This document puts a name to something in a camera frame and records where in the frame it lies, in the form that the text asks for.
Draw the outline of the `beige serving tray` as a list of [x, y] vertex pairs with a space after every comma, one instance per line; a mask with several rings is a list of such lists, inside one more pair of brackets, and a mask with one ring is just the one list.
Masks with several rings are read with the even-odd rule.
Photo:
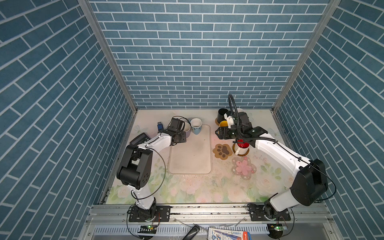
[[175, 175], [205, 175], [212, 171], [211, 128], [202, 125], [198, 135], [171, 147], [169, 172]]

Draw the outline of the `pink flower coaster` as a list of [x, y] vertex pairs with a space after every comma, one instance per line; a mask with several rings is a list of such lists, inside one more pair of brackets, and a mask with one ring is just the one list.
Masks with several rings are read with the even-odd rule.
[[242, 180], [250, 180], [252, 175], [257, 172], [257, 167], [252, 164], [249, 157], [235, 157], [232, 159], [232, 164], [231, 172], [240, 176]]

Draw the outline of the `light blue floral mug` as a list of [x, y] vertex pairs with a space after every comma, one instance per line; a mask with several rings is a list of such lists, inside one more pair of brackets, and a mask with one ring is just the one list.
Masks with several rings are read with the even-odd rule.
[[194, 118], [190, 121], [191, 130], [195, 135], [198, 135], [201, 132], [203, 122], [199, 118]]

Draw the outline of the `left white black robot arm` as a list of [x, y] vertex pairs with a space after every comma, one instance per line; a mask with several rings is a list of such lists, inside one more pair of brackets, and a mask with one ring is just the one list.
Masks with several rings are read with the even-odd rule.
[[152, 170], [153, 154], [187, 141], [185, 127], [190, 121], [175, 116], [165, 129], [158, 130], [158, 134], [150, 138], [141, 133], [126, 146], [117, 170], [117, 179], [131, 190], [136, 206], [141, 210], [150, 210], [156, 206], [154, 194], [147, 183]]

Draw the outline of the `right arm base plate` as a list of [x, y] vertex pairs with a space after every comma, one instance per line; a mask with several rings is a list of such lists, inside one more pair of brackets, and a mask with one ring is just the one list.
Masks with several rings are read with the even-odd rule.
[[247, 211], [250, 213], [251, 221], [277, 221], [285, 220], [290, 221], [291, 216], [289, 211], [286, 209], [282, 212], [277, 212], [271, 206], [267, 205], [256, 205], [256, 204], [247, 204]]

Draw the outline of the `yellow mug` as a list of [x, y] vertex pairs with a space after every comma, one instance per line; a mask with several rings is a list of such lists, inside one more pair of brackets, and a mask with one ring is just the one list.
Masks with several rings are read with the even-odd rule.
[[228, 127], [228, 122], [227, 122], [227, 121], [221, 121], [221, 122], [219, 123], [219, 126], [220, 126], [220, 127]]

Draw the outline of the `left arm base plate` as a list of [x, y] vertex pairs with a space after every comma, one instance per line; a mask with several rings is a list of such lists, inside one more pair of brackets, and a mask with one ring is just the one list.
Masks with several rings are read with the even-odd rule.
[[129, 210], [128, 221], [139, 222], [169, 222], [171, 206], [156, 206], [155, 209], [143, 210], [138, 206], [132, 206]]

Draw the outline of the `black mug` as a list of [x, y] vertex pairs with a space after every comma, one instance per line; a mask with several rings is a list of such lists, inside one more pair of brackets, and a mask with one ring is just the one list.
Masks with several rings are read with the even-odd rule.
[[229, 110], [228, 109], [219, 109], [218, 110], [218, 115], [217, 115], [217, 123], [218, 125], [222, 122], [222, 121], [225, 121], [225, 114], [228, 112]]

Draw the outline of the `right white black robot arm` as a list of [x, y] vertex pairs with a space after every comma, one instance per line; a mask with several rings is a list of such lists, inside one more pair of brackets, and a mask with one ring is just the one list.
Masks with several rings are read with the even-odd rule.
[[221, 140], [235, 140], [250, 144], [280, 163], [294, 178], [292, 186], [269, 198], [264, 203], [264, 214], [274, 219], [278, 214], [296, 205], [310, 206], [328, 189], [325, 165], [319, 159], [310, 160], [274, 139], [267, 130], [253, 127], [245, 112], [224, 114], [227, 127], [219, 127], [215, 134]]

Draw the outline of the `brown paw print coaster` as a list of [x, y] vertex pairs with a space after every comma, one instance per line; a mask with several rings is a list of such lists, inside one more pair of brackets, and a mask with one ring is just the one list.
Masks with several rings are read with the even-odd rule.
[[215, 155], [215, 158], [227, 160], [230, 156], [232, 156], [233, 151], [228, 144], [217, 144], [213, 149], [213, 153]]

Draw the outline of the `white mug grey handle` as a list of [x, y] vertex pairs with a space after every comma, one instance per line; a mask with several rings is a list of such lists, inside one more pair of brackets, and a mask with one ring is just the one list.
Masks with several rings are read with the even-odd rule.
[[184, 123], [185, 123], [184, 132], [185, 132], [186, 138], [188, 138], [191, 134], [191, 125], [186, 121], [184, 121]]

